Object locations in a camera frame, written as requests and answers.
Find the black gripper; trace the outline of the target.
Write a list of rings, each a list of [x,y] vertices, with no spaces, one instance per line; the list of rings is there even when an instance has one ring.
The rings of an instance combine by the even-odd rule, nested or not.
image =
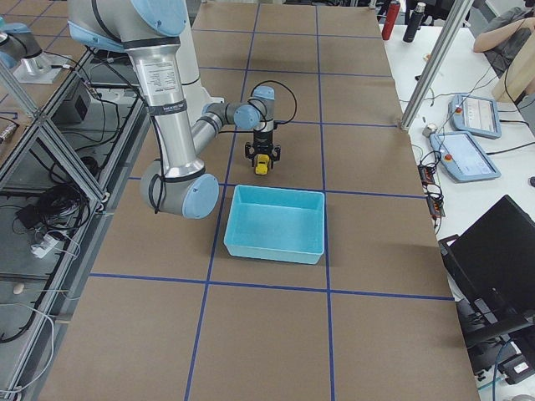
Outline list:
[[[252,132],[252,142],[247,142],[244,146],[245,157],[249,160],[252,168],[256,166],[256,155],[265,154],[270,158],[269,168],[273,169],[274,164],[280,161],[281,146],[273,144],[273,130]]]

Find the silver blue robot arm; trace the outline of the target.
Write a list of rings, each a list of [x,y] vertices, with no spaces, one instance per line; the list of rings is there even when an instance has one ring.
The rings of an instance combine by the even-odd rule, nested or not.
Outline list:
[[[251,160],[278,159],[274,90],[259,85],[246,102],[211,97],[200,81],[186,2],[70,1],[68,11],[74,40],[130,58],[160,153],[140,184],[154,212],[189,219],[212,212],[218,181],[199,155],[227,125],[252,131]]]

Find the operator forearm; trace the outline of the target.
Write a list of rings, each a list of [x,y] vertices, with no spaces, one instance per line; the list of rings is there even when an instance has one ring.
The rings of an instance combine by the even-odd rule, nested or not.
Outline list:
[[[492,31],[480,33],[476,37],[472,49],[475,53],[484,53],[507,41],[515,32],[521,29],[529,29],[533,33],[534,20],[535,17],[524,18]]]

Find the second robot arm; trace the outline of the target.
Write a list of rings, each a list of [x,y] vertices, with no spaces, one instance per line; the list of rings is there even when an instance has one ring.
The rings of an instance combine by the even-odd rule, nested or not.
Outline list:
[[[1,62],[13,71],[19,83],[52,84],[62,69],[39,45],[24,23],[6,23],[1,18]]]

